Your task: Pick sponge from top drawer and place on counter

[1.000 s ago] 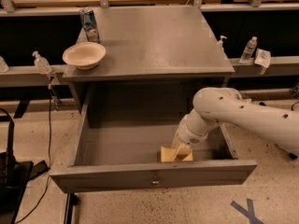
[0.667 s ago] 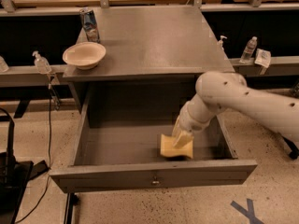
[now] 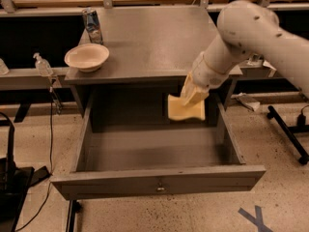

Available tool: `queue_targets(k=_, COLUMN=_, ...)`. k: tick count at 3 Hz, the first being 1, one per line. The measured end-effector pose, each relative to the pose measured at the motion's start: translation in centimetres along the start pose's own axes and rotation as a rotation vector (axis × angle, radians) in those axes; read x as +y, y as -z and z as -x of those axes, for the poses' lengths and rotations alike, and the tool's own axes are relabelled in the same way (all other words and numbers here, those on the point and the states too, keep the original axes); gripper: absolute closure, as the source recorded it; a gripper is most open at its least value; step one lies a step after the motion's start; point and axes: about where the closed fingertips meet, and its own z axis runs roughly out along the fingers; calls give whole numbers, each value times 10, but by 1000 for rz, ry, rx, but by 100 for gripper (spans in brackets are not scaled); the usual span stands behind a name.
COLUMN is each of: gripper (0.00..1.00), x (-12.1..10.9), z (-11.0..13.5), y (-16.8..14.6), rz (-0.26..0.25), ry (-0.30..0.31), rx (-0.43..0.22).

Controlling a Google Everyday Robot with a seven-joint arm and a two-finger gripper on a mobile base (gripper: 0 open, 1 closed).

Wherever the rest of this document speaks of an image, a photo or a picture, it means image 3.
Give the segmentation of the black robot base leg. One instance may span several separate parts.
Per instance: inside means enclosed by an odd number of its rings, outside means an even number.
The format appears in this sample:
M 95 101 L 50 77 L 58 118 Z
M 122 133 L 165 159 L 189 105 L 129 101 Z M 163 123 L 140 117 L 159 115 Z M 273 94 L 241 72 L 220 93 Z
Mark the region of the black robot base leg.
M 302 132 L 308 132 L 308 126 L 303 125 L 303 126 L 288 127 L 287 124 L 284 122 L 284 120 L 281 118 L 281 116 L 278 114 L 278 112 L 275 110 L 275 108 L 272 105 L 270 105 L 267 109 L 268 109 L 268 114 L 267 114 L 268 119 L 269 120 L 274 119 L 277 122 L 279 127 L 288 136 L 292 144 L 295 146 L 296 150 L 299 152 L 300 158 L 298 159 L 298 162 L 302 165 L 307 164 L 309 162 L 309 154 L 300 144 L 295 134 L 302 133 Z

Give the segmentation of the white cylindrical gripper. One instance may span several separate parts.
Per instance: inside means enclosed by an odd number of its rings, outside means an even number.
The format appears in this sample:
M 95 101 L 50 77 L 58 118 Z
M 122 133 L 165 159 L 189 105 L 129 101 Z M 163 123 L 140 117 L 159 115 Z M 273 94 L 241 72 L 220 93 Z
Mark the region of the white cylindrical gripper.
M 219 88 L 228 76 L 227 73 L 213 70 L 204 59 L 204 53 L 201 52 L 193 62 L 192 70 L 184 81 L 181 91 L 183 105 L 192 106 L 202 102 L 209 96 L 208 89 Z

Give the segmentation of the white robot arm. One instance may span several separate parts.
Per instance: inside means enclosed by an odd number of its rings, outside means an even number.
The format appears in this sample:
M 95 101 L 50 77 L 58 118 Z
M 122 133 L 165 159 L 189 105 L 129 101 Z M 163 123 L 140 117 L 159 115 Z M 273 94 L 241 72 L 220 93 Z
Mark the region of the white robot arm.
M 182 92 L 182 104 L 203 101 L 227 79 L 231 69 L 252 53 L 262 55 L 309 97 L 309 41 L 279 26 L 271 10 L 245 0 L 228 4 L 217 19 L 218 35 L 193 62 Z

